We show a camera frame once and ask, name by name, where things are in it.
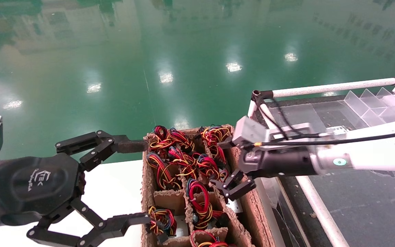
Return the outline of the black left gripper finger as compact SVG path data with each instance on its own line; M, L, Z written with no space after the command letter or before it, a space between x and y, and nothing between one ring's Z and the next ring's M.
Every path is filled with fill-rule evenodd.
M105 131L86 133L55 144L57 153L72 156L88 151L80 158L84 171L90 172L115 153L141 153L148 149L145 140L130 140L126 135L112 136Z

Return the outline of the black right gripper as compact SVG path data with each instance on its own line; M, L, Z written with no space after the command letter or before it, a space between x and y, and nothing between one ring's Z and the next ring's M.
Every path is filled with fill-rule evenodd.
M223 150L238 147L242 139L225 139L218 142ZM211 179L222 196L237 200L256 188L253 178L277 176L317 175L308 148L285 148L279 150L243 150L238 159L238 168L224 181Z

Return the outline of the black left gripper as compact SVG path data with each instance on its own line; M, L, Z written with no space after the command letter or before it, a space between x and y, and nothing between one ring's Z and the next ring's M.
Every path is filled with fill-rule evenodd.
M125 236L132 225L149 224L149 214L123 214L102 219L80 198L85 178L79 163L60 153L52 157L23 157L0 161L0 226L38 225L26 236L52 247L98 247ZM56 221L79 213L92 229L82 237L53 232Z

